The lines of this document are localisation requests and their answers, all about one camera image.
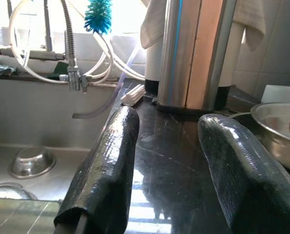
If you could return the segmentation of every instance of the stainless steel water filter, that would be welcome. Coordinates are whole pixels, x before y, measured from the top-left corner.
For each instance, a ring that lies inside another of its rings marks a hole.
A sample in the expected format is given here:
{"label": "stainless steel water filter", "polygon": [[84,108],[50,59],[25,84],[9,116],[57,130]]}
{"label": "stainless steel water filter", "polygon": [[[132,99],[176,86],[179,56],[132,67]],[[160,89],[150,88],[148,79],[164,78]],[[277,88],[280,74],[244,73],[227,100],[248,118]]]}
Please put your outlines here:
{"label": "stainless steel water filter", "polygon": [[168,0],[158,107],[212,110],[236,0]]}

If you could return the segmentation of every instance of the black granite countertop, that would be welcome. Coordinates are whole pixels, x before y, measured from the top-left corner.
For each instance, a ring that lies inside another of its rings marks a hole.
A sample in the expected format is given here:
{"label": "black granite countertop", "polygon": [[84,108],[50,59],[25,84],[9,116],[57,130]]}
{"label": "black granite countertop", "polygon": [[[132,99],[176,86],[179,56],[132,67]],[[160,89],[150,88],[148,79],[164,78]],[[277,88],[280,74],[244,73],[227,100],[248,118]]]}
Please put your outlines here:
{"label": "black granite countertop", "polygon": [[[135,80],[125,82],[113,111],[120,105],[119,98],[137,84]],[[235,109],[239,93],[231,93],[229,102]],[[140,130],[125,233],[231,233],[198,142],[198,117],[158,111],[152,99],[153,96],[146,95],[134,107],[140,118]],[[250,106],[253,101],[245,103]]]}

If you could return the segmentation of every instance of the blue brush bristles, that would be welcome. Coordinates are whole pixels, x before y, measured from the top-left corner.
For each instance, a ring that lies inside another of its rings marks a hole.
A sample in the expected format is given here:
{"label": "blue brush bristles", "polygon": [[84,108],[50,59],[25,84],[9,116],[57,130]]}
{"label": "blue brush bristles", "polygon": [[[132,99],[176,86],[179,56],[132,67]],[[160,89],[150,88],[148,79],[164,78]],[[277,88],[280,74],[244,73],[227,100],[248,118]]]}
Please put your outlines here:
{"label": "blue brush bristles", "polygon": [[94,33],[107,34],[111,28],[111,0],[89,0],[84,27]]}

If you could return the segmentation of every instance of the sink basin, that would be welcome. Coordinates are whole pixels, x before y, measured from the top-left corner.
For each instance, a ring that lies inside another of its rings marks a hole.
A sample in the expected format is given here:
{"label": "sink basin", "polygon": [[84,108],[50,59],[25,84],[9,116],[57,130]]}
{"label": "sink basin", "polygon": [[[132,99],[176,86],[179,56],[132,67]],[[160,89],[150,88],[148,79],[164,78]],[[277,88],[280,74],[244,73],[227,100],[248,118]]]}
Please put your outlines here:
{"label": "sink basin", "polygon": [[[110,87],[89,92],[69,91],[68,85],[0,80],[0,183],[19,183],[38,200],[61,200],[103,127],[110,109],[93,119],[72,119],[102,105]],[[9,173],[16,154],[25,147],[43,146],[56,158],[47,173],[19,179]]]}

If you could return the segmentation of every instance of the white towel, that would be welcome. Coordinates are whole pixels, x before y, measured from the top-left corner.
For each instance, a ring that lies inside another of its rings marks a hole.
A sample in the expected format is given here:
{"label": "white towel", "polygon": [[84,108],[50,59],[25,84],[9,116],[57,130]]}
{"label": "white towel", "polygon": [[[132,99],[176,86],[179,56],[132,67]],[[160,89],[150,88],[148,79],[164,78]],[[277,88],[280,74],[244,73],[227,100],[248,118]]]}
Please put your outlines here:
{"label": "white towel", "polygon": [[245,25],[248,47],[255,50],[266,34],[263,1],[237,0],[233,21]]}
{"label": "white towel", "polygon": [[155,44],[164,34],[167,0],[151,0],[140,28],[140,42],[144,49]]}

